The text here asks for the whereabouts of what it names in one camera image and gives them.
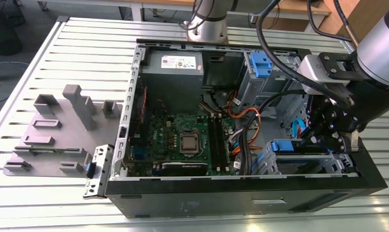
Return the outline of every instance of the white label sticker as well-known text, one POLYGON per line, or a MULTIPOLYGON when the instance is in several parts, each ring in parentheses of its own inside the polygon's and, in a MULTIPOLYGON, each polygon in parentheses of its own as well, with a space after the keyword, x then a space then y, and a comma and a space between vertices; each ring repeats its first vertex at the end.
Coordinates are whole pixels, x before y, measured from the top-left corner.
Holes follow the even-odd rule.
POLYGON ((162 57, 162 69, 197 69, 195 57, 162 57))
POLYGON ((233 102, 234 102, 235 105, 239 105, 241 104, 241 101, 237 98, 233 99, 233 102))
POLYGON ((233 167, 234 167, 235 169, 241 169, 241 162, 234 161, 234 163, 233 163, 233 167))

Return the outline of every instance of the green circuit board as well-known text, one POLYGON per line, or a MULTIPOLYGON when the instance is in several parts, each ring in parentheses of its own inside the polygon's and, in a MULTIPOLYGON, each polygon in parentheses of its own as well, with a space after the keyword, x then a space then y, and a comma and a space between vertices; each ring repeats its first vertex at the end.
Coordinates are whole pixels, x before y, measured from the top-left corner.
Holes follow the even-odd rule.
MULTIPOLYGON (((233 131, 233 119, 222 118, 222 127, 225 139, 229 132, 233 131)), ((140 176, 151 176, 152 161, 170 162, 197 162, 209 165, 207 175, 233 175, 230 165, 227 169, 217 170, 211 166, 211 152, 209 142, 207 116, 198 115, 154 115, 148 121, 146 146, 146 162, 135 163, 135 170, 140 176), (181 150, 182 137, 195 136, 198 150, 195 154, 183 154, 181 150)), ((229 147, 225 144, 226 160, 229 157, 229 147)))

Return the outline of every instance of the screw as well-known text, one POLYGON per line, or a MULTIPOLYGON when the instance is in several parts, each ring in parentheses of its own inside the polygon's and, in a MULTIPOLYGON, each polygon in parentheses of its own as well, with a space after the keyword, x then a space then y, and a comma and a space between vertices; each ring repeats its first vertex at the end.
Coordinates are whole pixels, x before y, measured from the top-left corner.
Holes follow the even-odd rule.
POLYGON ((317 139, 315 139, 314 136, 310 137, 310 141, 311 141, 311 143, 314 143, 314 144, 317 143, 317 139))

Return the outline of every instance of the cpu socket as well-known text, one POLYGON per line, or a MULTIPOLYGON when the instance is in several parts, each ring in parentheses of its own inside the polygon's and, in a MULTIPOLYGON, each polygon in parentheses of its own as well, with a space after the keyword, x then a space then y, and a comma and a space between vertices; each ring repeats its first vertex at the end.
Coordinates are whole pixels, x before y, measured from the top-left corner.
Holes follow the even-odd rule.
POLYGON ((199 134, 197 131, 185 131, 181 133, 181 154, 193 157, 199 153, 199 134))

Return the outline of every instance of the floor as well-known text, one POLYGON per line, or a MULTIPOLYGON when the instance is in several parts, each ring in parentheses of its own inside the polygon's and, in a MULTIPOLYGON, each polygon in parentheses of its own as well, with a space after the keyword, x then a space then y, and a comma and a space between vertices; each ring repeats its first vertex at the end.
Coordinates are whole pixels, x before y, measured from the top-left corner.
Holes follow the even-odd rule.
MULTIPOLYGON (((19 61, 30 63, 35 53, 42 45, 44 38, 52 28, 56 18, 60 15, 84 18, 120 19, 119 9, 112 6, 79 5, 68 3, 48 3, 48 11, 39 9, 38 3, 31 0, 23 0, 20 10, 26 17, 26 23, 16 27, 19 38, 23 43, 23 51, 16 55, 3 57, 0 62, 19 61)), ((191 12, 178 11, 174 15, 172 10, 159 12, 159 17, 152 17, 150 9, 146 9, 146 21, 178 23, 189 20, 191 12)), ((229 15, 227 24, 231 27, 249 27, 247 16, 229 15)), ((13 87, 24 73, 26 65, 23 64, 1 64, 0 65, 0 100, 5 99, 11 94, 13 87)))

